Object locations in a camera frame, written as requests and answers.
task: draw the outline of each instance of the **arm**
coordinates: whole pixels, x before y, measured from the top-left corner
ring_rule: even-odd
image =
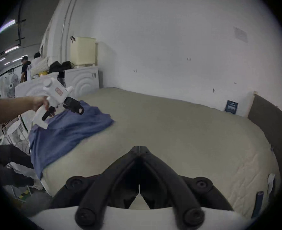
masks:
[[[24,78],[25,78],[25,72],[22,72],[22,75],[21,75],[21,82],[24,82]]]
[[[48,110],[47,96],[26,96],[20,98],[0,99],[0,124],[16,118],[28,111],[37,111],[41,105]]]

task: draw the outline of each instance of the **black bag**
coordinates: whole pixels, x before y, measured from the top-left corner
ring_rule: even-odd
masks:
[[[71,68],[72,68],[72,63],[70,61],[63,62],[62,64],[60,64],[58,61],[55,61],[54,63],[50,65],[49,73],[57,72],[57,71],[64,71],[64,70],[71,69]]]

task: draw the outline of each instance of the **brown headboard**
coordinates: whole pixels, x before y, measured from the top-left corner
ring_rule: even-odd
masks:
[[[271,102],[254,94],[254,101],[248,119],[262,129],[271,144],[282,181],[282,111]]]

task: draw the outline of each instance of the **white cabinet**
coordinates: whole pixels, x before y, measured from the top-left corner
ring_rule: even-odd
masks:
[[[66,88],[69,86],[74,87],[70,97],[78,99],[85,94],[92,93],[99,89],[98,68],[82,67],[65,70],[64,81]]]
[[[48,78],[57,79],[58,72],[52,72],[51,74],[47,74],[41,76],[36,79],[31,79],[26,82],[20,83],[15,87],[15,97],[24,97],[29,95],[46,95],[43,90],[43,82]]]

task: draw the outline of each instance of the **black cap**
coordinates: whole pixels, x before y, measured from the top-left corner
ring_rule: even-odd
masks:
[[[23,60],[28,60],[28,57],[27,56],[23,56],[23,58],[21,59],[21,61]]]

